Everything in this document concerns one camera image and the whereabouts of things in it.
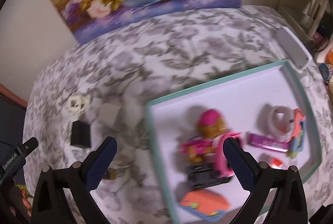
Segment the gold patterned black box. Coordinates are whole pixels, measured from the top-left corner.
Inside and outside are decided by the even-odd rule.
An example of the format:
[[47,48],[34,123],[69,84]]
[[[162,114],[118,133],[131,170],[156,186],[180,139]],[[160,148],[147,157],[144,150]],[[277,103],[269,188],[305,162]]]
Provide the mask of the gold patterned black box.
[[107,169],[105,172],[103,179],[105,180],[114,180],[117,177],[117,170],[116,169]]

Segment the white and grey watch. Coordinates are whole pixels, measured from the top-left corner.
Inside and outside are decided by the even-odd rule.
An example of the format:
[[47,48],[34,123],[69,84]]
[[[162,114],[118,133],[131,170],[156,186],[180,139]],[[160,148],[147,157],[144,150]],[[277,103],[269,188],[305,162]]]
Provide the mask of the white and grey watch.
[[267,114],[268,132],[278,142],[288,142],[293,134],[294,111],[286,106],[273,106]]

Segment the teal rimmed white tray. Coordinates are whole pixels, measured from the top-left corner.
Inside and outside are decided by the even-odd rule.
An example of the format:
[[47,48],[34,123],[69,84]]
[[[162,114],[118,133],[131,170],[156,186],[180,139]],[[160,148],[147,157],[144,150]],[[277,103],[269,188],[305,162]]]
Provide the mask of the teal rimmed white tray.
[[178,202],[188,191],[185,157],[179,145],[195,135],[195,125],[208,108],[219,110],[227,127],[246,139],[248,133],[265,134],[265,113],[271,106],[299,108],[306,116],[304,148],[296,159],[272,152],[285,165],[296,165],[306,182],[322,162],[322,149],[311,104],[295,71],[287,61],[252,68],[176,92],[146,106],[146,124],[152,158],[163,200],[173,223],[201,223]]

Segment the pink and blue utility cutter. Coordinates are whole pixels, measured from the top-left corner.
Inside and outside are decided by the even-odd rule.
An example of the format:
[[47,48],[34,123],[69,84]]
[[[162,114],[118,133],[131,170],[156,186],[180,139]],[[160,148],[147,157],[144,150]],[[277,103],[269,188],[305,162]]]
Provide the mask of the pink and blue utility cutter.
[[303,151],[305,140],[306,116],[300,108],[294,109],[294,126],[287,156],[295,159],[299,152]]

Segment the black charger cube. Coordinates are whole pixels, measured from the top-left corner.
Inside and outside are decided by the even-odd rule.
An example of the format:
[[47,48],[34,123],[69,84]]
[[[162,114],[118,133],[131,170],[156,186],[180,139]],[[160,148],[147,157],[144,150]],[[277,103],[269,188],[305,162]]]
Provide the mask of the black charger cube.
[[91,148],[90,125],[82,121],[72,122],[71,146]]

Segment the blue and pink case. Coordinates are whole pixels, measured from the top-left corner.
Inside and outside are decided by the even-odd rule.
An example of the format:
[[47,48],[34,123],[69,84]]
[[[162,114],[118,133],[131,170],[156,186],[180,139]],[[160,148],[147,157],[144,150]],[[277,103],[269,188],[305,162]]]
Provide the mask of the blue and pink case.
[[187,212],[211,223],[220,221],[231,208],[226,198],[206,189],[188,192],[178,204]]

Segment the black toy car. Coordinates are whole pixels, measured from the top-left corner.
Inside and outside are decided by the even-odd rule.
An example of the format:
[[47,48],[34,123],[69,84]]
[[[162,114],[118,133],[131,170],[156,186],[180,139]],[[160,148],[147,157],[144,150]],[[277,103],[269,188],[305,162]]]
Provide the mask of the black toy car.
[[229,183],[232,176],[221,175],[220,171],[214,169],[212,163],[201,163],[189,166],[187,178],[191,190],[196,191]]

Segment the purple lighter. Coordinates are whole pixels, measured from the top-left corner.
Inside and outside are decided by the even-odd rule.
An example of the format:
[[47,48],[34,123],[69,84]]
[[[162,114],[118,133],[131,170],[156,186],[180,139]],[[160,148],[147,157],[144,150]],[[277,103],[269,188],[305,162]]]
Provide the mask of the purple lighter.
[[257,148],[267,149],[270,151],[286,153],[289,149],[289,144],[278,142],[272,138],[257,135],[254,133],[248,134],[248,144]]

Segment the white charger adapter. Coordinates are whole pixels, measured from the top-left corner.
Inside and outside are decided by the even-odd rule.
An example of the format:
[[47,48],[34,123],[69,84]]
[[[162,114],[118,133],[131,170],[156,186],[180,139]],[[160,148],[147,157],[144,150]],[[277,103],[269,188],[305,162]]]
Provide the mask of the white charger adapter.
[[99,110],[98,121],[110,128],[113,127],[117,120],[120,109],[121,108],[118,105],[111,103],[103,104]]

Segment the orange glue tube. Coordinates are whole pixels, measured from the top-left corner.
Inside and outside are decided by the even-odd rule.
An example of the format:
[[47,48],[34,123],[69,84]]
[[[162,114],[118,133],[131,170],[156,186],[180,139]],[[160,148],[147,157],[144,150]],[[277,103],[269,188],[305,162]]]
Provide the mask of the orange glue tube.
[[279,160],[278,158],[271,158],[268,162],[271,168],[273,169],[283,169],[285,164],[283,161]]

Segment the colourful round tin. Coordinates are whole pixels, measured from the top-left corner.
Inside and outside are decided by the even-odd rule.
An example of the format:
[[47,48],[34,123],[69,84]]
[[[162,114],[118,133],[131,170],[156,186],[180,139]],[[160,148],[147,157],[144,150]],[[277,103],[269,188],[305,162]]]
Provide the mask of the colourful round tin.
[[327,63],[321,63],[318,68],[319,68],[319,71],[322,75],[324,82],[329,82],[330,79],[332,78],[332,74],[333,74],[332,65],[327,64]]

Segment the pink puppy toy figure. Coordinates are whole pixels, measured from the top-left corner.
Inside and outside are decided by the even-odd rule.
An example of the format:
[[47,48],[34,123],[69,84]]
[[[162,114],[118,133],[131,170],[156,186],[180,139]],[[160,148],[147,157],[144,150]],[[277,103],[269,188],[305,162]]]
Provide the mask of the pink puppy toy figure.
[[205,110],[196,128],[197,136],[181,144],[181,153],[187,155],[192,165],[212,163],[219,140],[228,131],[224,116],[216,109]]

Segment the floral grey blanket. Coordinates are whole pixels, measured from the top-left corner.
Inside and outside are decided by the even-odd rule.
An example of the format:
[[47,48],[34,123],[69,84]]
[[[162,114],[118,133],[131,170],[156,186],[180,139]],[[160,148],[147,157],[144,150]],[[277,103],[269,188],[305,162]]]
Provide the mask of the floral grey blanket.
[[[275,38],[285,19],[267,6],[201,9],[166,14],[124,26],[66,52],[36,78],[24,122],[24,140],[38,147],[24,177],[34,194],[42,168],[67,168],[87,149],[70,145],[74,115],[68,98],[88,95],[83,114],[92,146],[107,136],[119,144],[113,167],[92,196],[111,223],[170,223],[151,161],[145,104],[184,88],[285,59]],[[105,103],[118,105],[113,127],[98,121]]]

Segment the white rectangular device box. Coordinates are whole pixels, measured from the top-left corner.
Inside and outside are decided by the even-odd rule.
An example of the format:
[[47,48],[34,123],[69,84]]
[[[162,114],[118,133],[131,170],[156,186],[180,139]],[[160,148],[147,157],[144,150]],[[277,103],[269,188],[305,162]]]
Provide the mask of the white rectangular device box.
[[277,41],[297,70],[302,71],[313,60],[308,49],[288,28],[281,27],[276,34]]

